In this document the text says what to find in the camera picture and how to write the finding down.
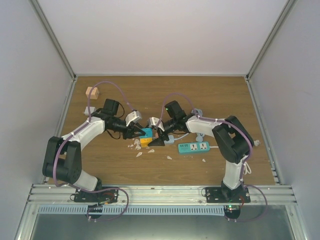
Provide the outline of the light blue power strip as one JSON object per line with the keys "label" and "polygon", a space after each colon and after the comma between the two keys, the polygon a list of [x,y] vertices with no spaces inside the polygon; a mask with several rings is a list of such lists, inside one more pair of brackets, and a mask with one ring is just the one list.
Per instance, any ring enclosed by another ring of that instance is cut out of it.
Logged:
{"label": "light blue power strip", "polygon": [[165,145],[171,145],[175,142],[175,138],[173,135],[168,135],[168,140],[165,140],[164,141],[164,144]]}

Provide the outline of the blue square plug adapter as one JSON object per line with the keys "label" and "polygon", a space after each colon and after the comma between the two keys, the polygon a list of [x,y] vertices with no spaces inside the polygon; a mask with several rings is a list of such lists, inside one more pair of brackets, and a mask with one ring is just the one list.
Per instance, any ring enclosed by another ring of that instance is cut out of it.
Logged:
{"label": "blue square plug adapter", "polygon": [[142,128],[144,135],[140,136],[141,139],[145,138],[152,138],[153,137],[153,130],[151,128]]}

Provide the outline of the yellow cube socket adapter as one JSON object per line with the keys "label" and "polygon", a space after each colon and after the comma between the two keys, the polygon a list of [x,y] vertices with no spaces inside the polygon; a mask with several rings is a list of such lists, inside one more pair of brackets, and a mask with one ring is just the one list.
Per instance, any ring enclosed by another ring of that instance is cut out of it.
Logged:
{"label": "yellow cube socket adapter", "polygon": [[153,141],[153,138],[152,137],[140,138],[139,141],[140,141],[141,148],[147,148],[148,144]]}

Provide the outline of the teal power strip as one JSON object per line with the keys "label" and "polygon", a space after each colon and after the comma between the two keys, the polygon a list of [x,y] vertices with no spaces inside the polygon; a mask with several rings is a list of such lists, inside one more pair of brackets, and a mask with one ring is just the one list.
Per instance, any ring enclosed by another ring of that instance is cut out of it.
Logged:
{"label": "teal power strip", "polygon": [[206,153],[211,149],[207,141],[180,143],[177,147],[180,154]]}

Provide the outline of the white 66W USB charger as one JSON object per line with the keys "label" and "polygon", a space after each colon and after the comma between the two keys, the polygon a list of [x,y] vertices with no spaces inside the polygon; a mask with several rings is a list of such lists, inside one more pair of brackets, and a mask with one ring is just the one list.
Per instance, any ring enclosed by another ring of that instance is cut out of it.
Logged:
{"label": "white 66W USB charger", "polygon": [[88,116],[89,113],[92,114],[92,113],[95,112],[95,111],[96,111],[96,107],[94,107],[94,106],[88,107],[88,106],[87,106],[87,107],[85,108],[85,110],[84,110],[83,113],[84,113],[85,116]]}

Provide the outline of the peach cube plug adapter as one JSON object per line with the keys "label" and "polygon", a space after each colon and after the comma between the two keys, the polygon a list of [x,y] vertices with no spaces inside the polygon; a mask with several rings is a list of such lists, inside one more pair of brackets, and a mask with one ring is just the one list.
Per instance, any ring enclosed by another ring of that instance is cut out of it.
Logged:
{"label": "peach cube plug adapter", "polygon": [[97,100],[99,98],[100,91],[97,87],[88,86],[85,91],[85,95],[90,100]]}

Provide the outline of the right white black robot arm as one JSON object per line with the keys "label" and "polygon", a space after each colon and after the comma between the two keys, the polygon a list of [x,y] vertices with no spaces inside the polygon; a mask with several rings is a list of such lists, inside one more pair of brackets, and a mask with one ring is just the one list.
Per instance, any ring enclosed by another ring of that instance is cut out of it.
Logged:
{"label": "right white black robot arm", "polygon": [[150,117],[148,126],[157,130],[158,137],[148,145],[164,146],[169,134],[178,130],[189,134],[203,134],[213,137],[217,147],[226,160],[225,174],[221,182],[221,196],[228,203],[234,202],[245,191],[243,175],[245,165],[251,156],[254,140],[237,117],[209,118],[199,115],[195,109],[190,114],[182,110],[177,101],[164,106],[170,120]]}

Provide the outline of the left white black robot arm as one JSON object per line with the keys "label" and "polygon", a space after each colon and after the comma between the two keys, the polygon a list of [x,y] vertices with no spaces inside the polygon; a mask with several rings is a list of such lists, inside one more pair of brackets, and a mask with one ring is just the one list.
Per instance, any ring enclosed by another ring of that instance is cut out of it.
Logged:
{"label": "left white black robot arm", "polygon": [[138,126],[138,121],[142,119],[138,110],[132,110],[125,119],[116,116],[120,105],[116,100],[106,99],[104,106],[91,113],[78,128],[62,137],[51,137],[46,147],[42,174],[84,191],[92,202],[101,200],[103,189],[99,179],[82,168],[82,150],[104,132],[118,132],[125,140],[146,134]]}

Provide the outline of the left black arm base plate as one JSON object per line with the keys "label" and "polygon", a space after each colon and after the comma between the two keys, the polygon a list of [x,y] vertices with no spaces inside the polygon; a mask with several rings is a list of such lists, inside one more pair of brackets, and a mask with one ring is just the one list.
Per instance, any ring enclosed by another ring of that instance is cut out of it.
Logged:
{"label": "left black arm base plate", "polygon": [[76,190],[71,194],[69,199],[75,203],[93,203],[98,205],[112,204],[118,202],[119,189],[116,187],[102,186],[99,190],[104,190],[98,193],[87,192],[84,190]]}

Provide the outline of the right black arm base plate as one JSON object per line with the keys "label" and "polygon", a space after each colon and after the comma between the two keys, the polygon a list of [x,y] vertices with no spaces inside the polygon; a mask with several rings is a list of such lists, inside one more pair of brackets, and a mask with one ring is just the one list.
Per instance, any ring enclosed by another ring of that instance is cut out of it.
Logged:
{"label": "right black arm base plate", "polygon": [[226,203],[226,204],[241,204],[250,203],[251,198],[247,195],[249,191],[244,190],[241,186],[234,190],[221,186],[204,187],[200,194],[206,198],[207,203]]}

